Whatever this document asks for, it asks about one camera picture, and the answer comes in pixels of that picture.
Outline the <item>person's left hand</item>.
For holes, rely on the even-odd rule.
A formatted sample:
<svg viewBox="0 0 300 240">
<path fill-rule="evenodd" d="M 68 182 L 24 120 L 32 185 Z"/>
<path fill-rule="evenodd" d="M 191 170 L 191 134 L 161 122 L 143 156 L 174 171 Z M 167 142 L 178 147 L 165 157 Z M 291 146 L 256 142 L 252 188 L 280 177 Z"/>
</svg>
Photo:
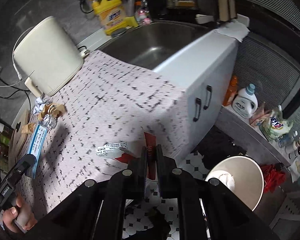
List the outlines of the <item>person's left hand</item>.
<svg viewBox="0 0 300 240">
<path fill-rule="evenodd" d="M 38 222 L 31 211 L 30 205 L 19 193 L 15 199 L 15 204 L 4 211 L 2 221 L 5 229 L 19 234 L 29 231 Z"/>
</svg>

